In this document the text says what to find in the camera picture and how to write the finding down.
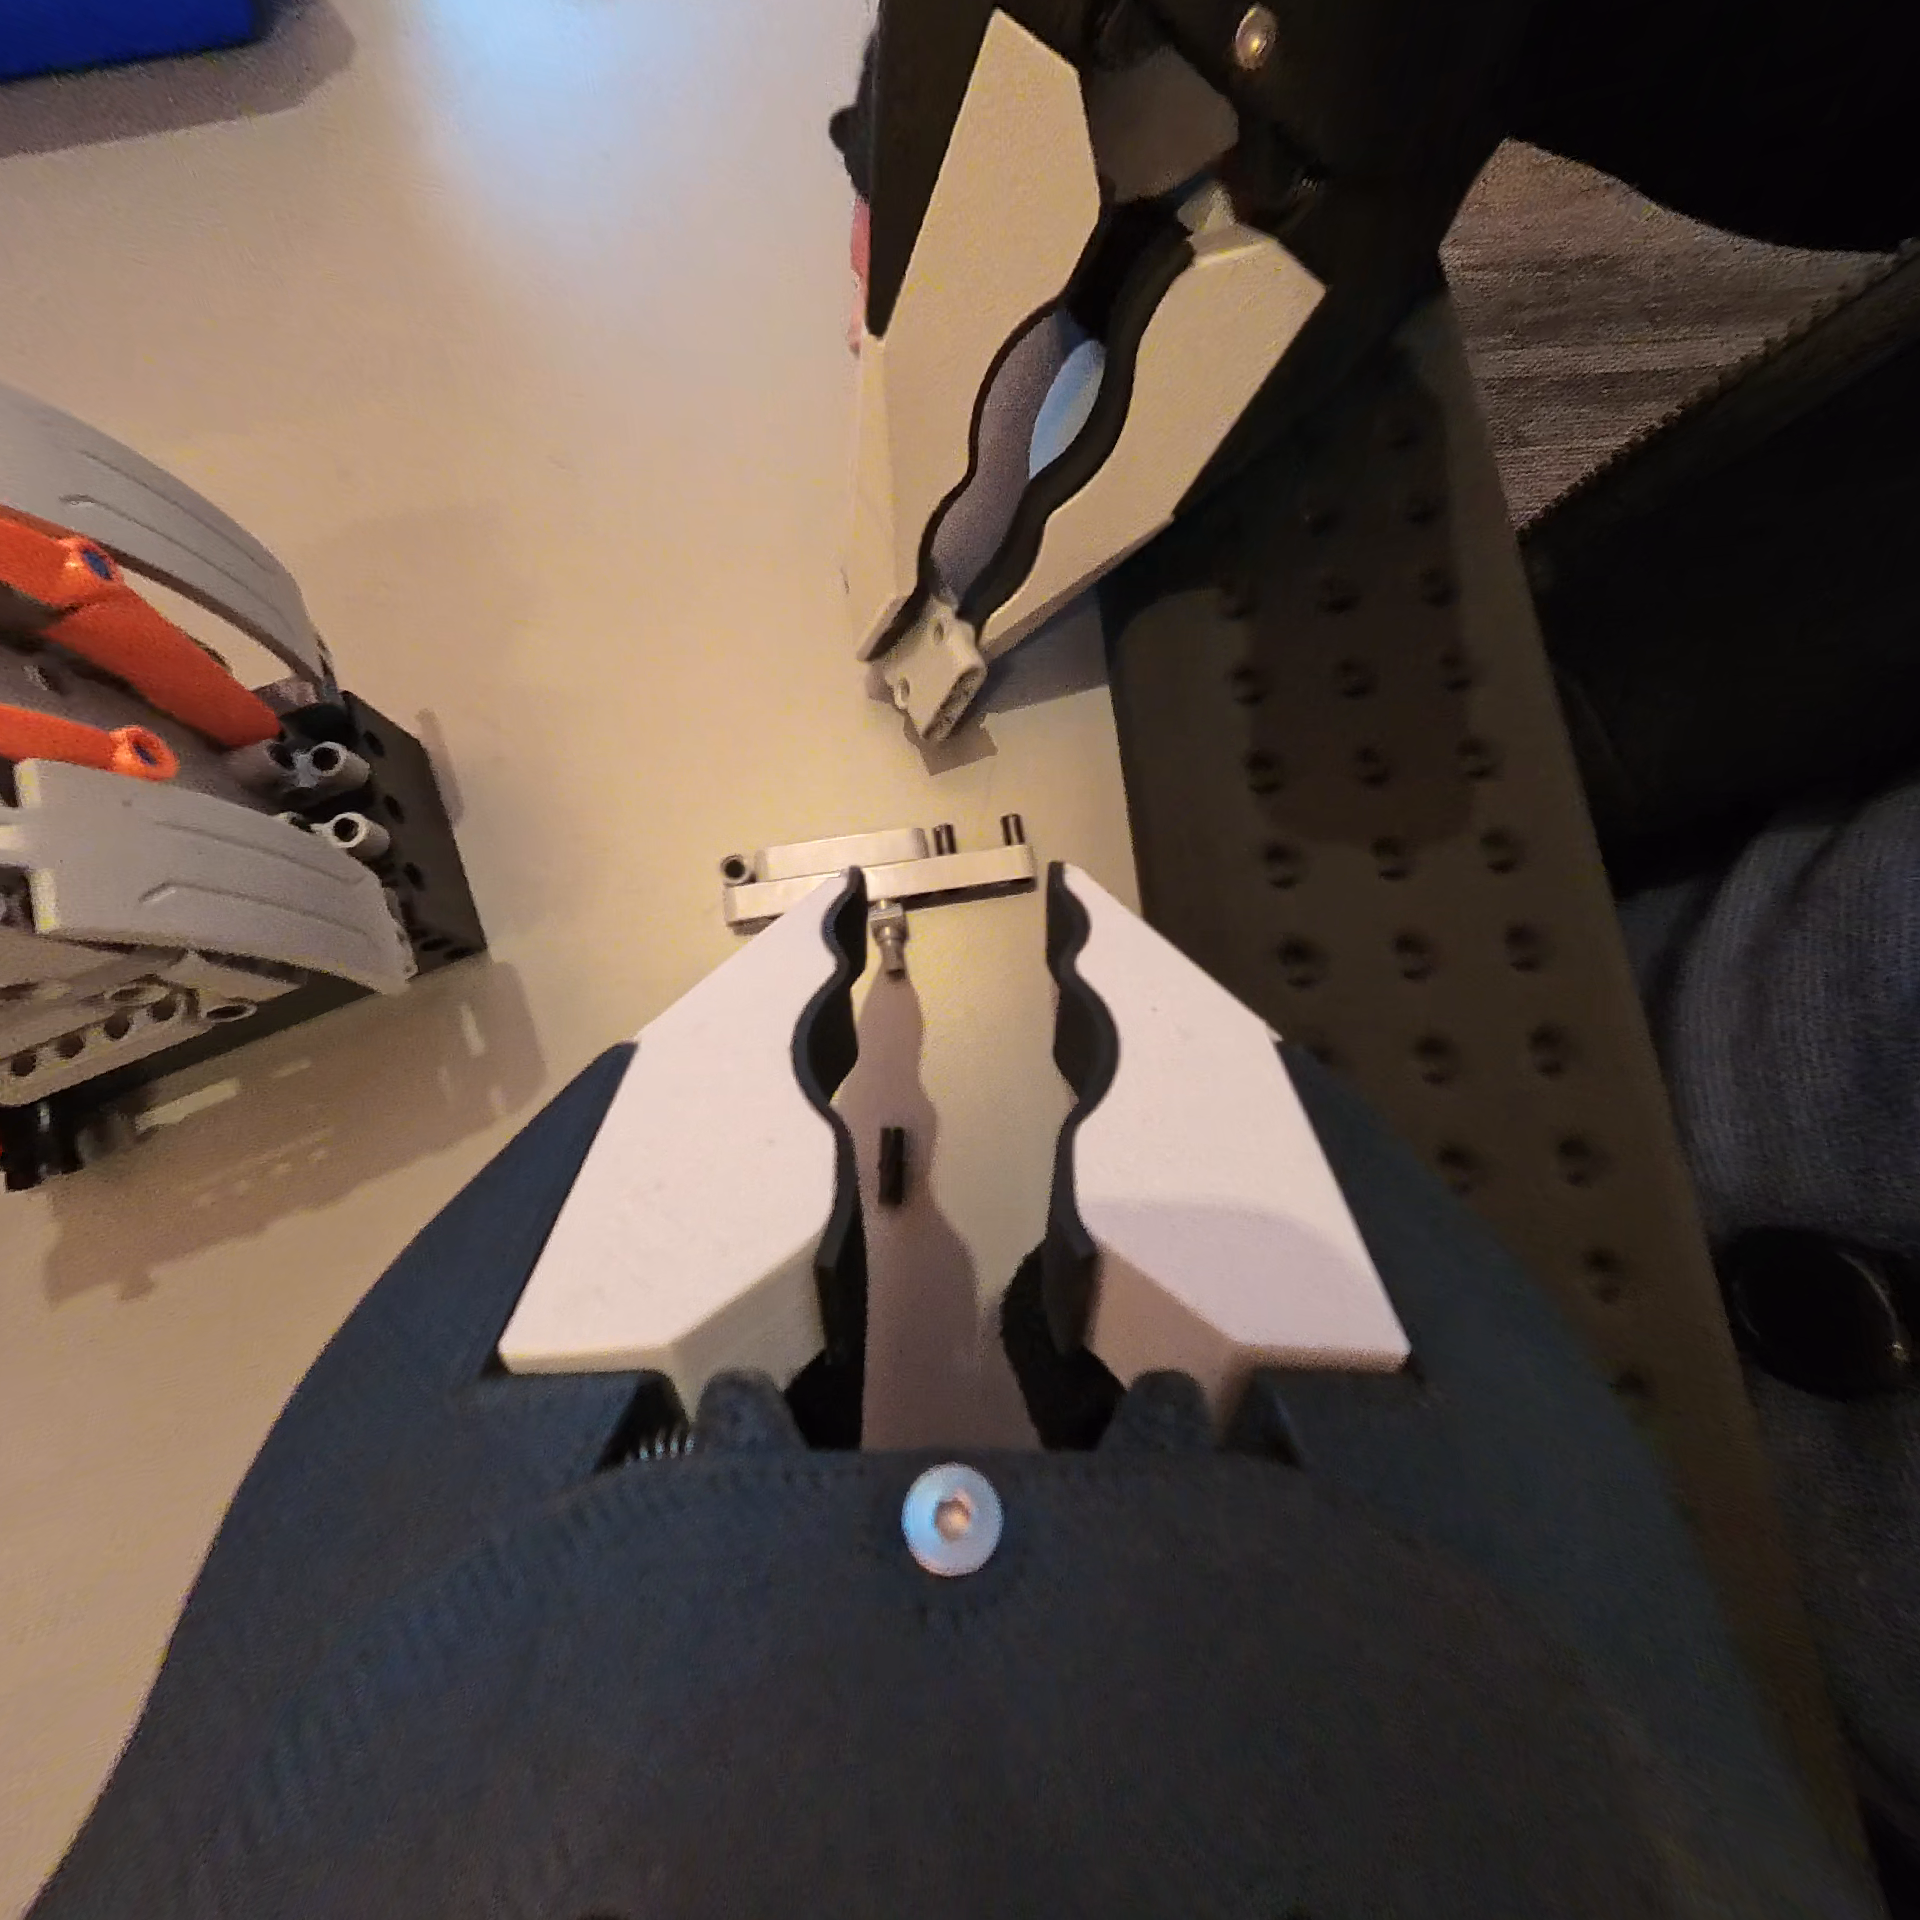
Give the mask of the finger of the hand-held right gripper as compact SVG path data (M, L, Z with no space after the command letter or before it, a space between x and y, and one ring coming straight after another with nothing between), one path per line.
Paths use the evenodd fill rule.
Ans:
M1084 85L1007 11L886 11L868 309L857 352L854 645L876 660L929 590L1007 348L1065 292L1099 216Z
M1089 406L964 598L1004 657L1166 528L1326 288L1246 225L1166 230L1115 296Z

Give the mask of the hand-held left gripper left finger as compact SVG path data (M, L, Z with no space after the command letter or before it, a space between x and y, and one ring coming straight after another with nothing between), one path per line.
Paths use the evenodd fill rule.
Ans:
M635 1038L499 1341L514 1377L860 1371L868 1259L835 1108L857 1062L864 875L820 881Z

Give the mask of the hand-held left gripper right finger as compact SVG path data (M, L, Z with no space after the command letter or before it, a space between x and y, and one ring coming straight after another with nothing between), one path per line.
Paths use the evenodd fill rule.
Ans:
M1072 1092L1043 1242L1057 1352L1208 1394L1268 1368L1402 1371L1409 1332L1272 1024L1067 861L1048 972Z

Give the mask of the light grey toy beam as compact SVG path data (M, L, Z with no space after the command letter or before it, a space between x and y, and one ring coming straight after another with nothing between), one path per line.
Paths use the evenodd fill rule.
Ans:
M1002 837L964 843L956 832L958 853L938 858L931 845L934 827L844 832L736 853L753 858L758 882L722 882L722 924L734 930L761 929L846 873L863 875L868 904L896 899L906 906L1014 893L1041 882L1041 860L1030 843L1009 849Z

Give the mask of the grey toy panel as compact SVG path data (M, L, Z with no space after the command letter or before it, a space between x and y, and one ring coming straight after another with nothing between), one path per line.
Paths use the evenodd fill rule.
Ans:
M931 594L904 633L876 657L879 683L914 738L927 746L946 742L971 709L987 669L976 626L940 593Z

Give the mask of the black perforated panel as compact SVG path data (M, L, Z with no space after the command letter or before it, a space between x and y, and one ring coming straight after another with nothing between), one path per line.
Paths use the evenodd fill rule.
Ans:
M1550 1290L1699 1521L1762 1502L1454 299L1099 610L1147 917Z

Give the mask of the person's black jacket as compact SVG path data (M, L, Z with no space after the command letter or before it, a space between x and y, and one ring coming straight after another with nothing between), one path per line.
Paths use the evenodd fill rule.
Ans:
M1623 443L1520 552L1622 893L1914 778L1916 244Z

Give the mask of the person's blue jeans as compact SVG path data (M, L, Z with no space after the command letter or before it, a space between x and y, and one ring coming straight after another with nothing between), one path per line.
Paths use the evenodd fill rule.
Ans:
M1896 1913L1919 1841L1919 797L1622 908Z

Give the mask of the grey orange toy brick vehicle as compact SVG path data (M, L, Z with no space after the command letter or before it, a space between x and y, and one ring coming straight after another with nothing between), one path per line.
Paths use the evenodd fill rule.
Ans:
M136 1094L488 950L426 746L298 579L128 443L2 393L6 1190Z

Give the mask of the blue plastic bin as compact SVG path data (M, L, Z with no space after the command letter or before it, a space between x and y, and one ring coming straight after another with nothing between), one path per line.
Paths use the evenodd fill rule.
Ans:
M266 37L284 3L2 3L2 82L224 56Z

